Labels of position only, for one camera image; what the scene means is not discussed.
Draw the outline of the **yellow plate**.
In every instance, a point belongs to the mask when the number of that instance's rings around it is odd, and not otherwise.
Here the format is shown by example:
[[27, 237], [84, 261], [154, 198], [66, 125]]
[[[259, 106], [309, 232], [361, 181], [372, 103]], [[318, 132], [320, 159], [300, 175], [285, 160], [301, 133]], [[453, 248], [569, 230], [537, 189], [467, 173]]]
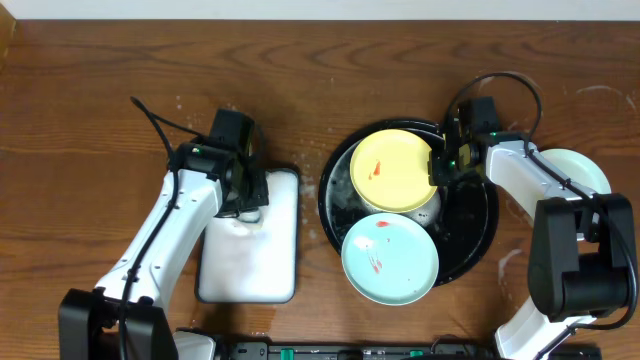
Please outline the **yellow plate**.
[[349, 162], [352, 185], [364, 202], [391, 213], [425, 205], [437, 192], [430, 183], [432, 147], [421, 137], [400, 129], [366, 136]]

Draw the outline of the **green yellow foamy sponge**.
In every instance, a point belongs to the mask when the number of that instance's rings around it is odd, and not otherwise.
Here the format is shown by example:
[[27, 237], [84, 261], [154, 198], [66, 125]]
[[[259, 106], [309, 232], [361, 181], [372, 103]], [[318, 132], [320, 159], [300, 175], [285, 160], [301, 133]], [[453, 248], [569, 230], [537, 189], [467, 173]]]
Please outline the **green yellow foamy sponge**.
[[247, 231], [258, 231], [263, 227], [263, 215], [260, 209], [241, 212], [236, 222]]

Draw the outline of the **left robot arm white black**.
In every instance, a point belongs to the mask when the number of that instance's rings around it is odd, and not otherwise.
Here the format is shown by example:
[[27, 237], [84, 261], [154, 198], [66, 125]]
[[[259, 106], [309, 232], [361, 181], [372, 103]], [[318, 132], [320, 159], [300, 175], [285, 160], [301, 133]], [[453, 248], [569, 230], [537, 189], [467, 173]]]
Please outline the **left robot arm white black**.
[[172, 331], [177, 280], [210, 220], [267, 204], [248, 143], [186, 142], [169, 154], [161, 193], [137, 235], [91, 291], [71, 289], [58, 310], [63, 359], [212, 359], [216, 341]]

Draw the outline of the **mint green plate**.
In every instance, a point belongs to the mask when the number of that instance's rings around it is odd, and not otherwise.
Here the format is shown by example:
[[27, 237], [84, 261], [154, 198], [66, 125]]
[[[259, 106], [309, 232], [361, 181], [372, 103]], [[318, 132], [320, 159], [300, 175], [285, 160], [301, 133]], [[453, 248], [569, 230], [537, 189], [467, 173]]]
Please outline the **mint green plate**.
[[428, 232], [393, 213], [357, 221], [344, 238], [341, 262], [360, 294], [388, 306], [421, 299], [435, 286], [439, 272], [438, 251]]
[[547, 149], [540, 153], [551, 169], [583, 193], [611, 194], [604, 172], [585, 155], [569, 149]]

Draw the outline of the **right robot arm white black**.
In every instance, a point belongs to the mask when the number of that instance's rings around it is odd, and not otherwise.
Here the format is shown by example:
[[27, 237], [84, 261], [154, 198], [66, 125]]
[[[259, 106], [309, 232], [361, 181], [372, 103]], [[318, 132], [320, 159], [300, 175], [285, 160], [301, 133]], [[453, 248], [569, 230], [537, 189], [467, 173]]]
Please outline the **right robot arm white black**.
[[495, 333], [504, 359], [545, 359], [578, 330], [626, 325], [639, 302], [631, 203], [573, 181], [531, 137], [505, 132], [489, 116], [449, 115], [444, 147], [431, 155], [430, 181], [471, 177], [505, 190], [533, 219], [529, 297]]

